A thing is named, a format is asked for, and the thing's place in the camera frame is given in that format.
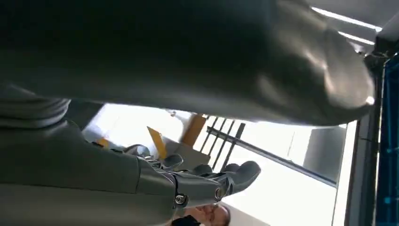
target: window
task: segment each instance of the window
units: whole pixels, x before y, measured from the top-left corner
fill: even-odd
[[[210,155],[215,172],[249,160],[261,167],[258,179],[225,203],[273,226],[324,226],[333,218],[345,133],[346,125],[317,129],[209,116],[194,148]],[[335,178],[323,171],[329,164]]]

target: gray surface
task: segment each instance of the gray surface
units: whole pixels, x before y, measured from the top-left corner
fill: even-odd
[[[399,1],[397,0],[307,0],[307,2],[313,7],[382,27],[383,30],[378,36],[390,41],[396,41],[399,38]],[[329,22],[339,31],[370,41],[374,41],[377,36],[372,29],[334,20],[329,19]],[[366,47],[368,51],[373,49],[373,46],[358,44]]]
[[[324,126],[373,96],[362,58],[298,0],[3,7],[0,81],[43,96]]]
[[[309,5],[383,27],[399,10],[397,0],[307,0]]]
[[[165,143],[168,155],[179,154],[183,158],[183,163],[176,170],[191,170],[200,164],[208,164],[209,162],[210,156],[185,144],[177,143],[166,137],[163,137],[162,140]]]
[[[341,167],[346,129],[313,129],[303,166],[335,182]]]
[[[0,184],[2,226],[153,226],[173,216],[174,196]]]

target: hair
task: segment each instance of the hair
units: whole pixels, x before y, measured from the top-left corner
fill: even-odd
[[[227,208],[226,206],[222,206],[222,207],[223,207],[223,208],[226,210],[226,212],[227,212],[227,217],[226,217],[226,220],[225,220],[223,226],[229,226],[229,224],[230,224],[230,222],[231,222],[231,213],[230,213],[230,209]]]

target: black railing bar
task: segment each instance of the black railing bar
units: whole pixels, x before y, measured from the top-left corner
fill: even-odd
[[[219,118],[218,117],[215,117],[215,121],[212,123],[212,127],[211,128],[213,128],[214,126],[215,126],[215,124],[216,124],[216,122],[217,122],[217,120],[218,120]],[[204,141],[204,143],[202,144],[202,147],[201,147],[201,149],[200,149],[200,151],[199,152],[202,152],[202,149],[204,149],[204,147],[205,147],[205,144],[207,143],[207,141],[208,141],[208,139],[209,139],[209,135],[210,135],[210,133],[207,131],[207,137],[205,138],[205,141]]]
[[[234,123],[235,123],[235,120],[233,120],[233,121],[231,122],[230,128],[229,128],[229,130],[227,131],[227,135],[230,135],[230,132],[231,132],[231,129],[233,128],[233,126],[234,126]],[[212,166],[212,169],[213,169],[213,170],[215,169],[216,163],[217,163],[217,161],[218,161],[219,158],[220,158],[220,154],[222,153],[222,150],[223,150],[223,148],[224,148],[224,145],[226,144],[226,140],[227,140],[227,138],[225,137],[225,138],[223,139],[222,146],[220,146],[219,152],[217,153],[215,162],[213,163],[213,166]]]
[[[224,120],[223,120],[222,125],[220,126],[219,131],[222,131],[223,126],[224,126],[224,124],[226,123],[226,120],[227,120],[227,119],[224,119]],[[219,135],[216,135],[216,138],[215,138],[215,140],[213,141],[213,144],[212,144],[212,146],[211,146],[211,149],[209,150],[208,156],[211,156],[211,153],[212,153],[212,151],[213,151],[213,148],[215,147],[215,144],[216,144],[216,141],[217,141],[218,138],[219,138]]]

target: gray fabric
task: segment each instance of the gray fabric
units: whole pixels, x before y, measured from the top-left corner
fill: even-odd
[[[69,99],[47,99],[22,88],[0,84],[0,128],[37,129],[59,122]]]

